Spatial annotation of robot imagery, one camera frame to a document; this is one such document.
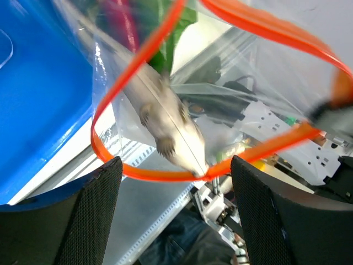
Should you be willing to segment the toy napa cabbage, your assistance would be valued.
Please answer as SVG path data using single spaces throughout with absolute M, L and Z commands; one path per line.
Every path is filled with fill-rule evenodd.
M 149 37 L 164 19 L 171 1 L 136 0 L 130 2 L 140 44 Z M 174 30 L 162 42 L 155 55 L 148 61 L 158 73 L 172 71 L 174 50 L 185 29 L 198 21 L 196 10 L 185 7 Z

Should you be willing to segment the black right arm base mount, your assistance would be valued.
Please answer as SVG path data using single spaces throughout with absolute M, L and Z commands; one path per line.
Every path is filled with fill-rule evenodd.
M 244 118 L 243 111 L 256 102 L 253 90 L 246 87 L 248 80 L 256 84 L 254 75 L 246 74 L 219 86 L 221 58 L 214 56 L 201 65 L 187 81 L 174 87 L 181 100 L 190 104 L 192 118 L 207 116 L 213 123 L 229 128 Z

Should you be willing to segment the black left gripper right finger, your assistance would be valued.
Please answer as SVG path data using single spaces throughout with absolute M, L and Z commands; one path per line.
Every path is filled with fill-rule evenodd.
M 251 264 L 351 264 L 352 164 L 306 192 L 238 156 L 231 176 Z

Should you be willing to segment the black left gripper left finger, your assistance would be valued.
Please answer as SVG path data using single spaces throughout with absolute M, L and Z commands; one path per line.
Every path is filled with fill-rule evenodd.
M 102 264 L 122 169 L 115 157 L 58 188 L 1 205 L 1 264 Z

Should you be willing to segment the grey toy fish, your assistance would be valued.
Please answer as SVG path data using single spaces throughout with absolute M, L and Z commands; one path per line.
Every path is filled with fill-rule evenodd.
M 190 116 L 188 104 L 172 89 L 168 71 L 158 73 L 145 64 L 130 79 L 123 93 L 139 124 L 154 139 L 160 156 L 196 178 L 207 173 L 204 135 Z

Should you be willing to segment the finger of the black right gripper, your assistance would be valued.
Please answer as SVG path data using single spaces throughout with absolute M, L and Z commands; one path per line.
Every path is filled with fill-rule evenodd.
M 307 112 L 314 128 L 335 135 L 352 135 L 352 102 L 333 107 L 323 102 Z

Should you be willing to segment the clear zip bag orange zipper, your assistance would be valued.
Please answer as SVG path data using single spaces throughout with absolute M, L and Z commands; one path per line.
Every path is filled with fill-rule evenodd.
M 135 53 L 114 39 L 100 1 L 56 2 L 93 68 L 94 153 L 107 162 L 122 154 L 122 140 L 129 139 L 150 146 L 157 157 L 154 166 L 125 162 L 124 174 L 129 177 L 157 182 L 211 180 L 229 173 L 232 157 L 241 157 L 257 143 L 235 123 L 229 128 L 205 115 L 193 118 L 204 135 L 209 164 L 207 173 L 196 178 L 157 153 L 154 139 L 124 96 L 130 79 L 155 55 L 185 7 L 196 10 L 198 21 L 185 29 L 174 50 L 169 75 L 175 93 L 175 86 L 219 56 L 221 79 L 216 84 L 254 75 L 256 84 L 248 80 L 245 85 L 255 93 L 256 102 L 291 128 L 303 123 L 314 128 L 307 112 L 320 103 L 338 107 L 352 102 L 352 64 L 337 55 L 343 45 L 338 30 L 352 25 L 351 1 L 304 1 L 303 7 L 299 1 L 171 1 L 162 22 Z M 334 149 L 350 152 L 352 135 L 316 130 L 316 144 L 331 139 Z

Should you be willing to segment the red toy chili pepper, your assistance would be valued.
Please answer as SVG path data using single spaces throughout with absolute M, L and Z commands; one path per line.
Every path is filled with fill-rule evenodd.
M 114 39 L 135 53 L 140 41 L 130 1 L 100 1 Z

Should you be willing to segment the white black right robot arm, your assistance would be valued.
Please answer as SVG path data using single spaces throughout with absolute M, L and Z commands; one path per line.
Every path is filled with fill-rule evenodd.
M 331 139 L 316 144 L 318 130 L 307 123 L 291 128 L 261 102 L 250 103 L 235 126 L 257 141 L 240 154 L 242 159 L 254 162 L 279 155 L 317 193 L 352 203 L 352 152 L 334 149 Z

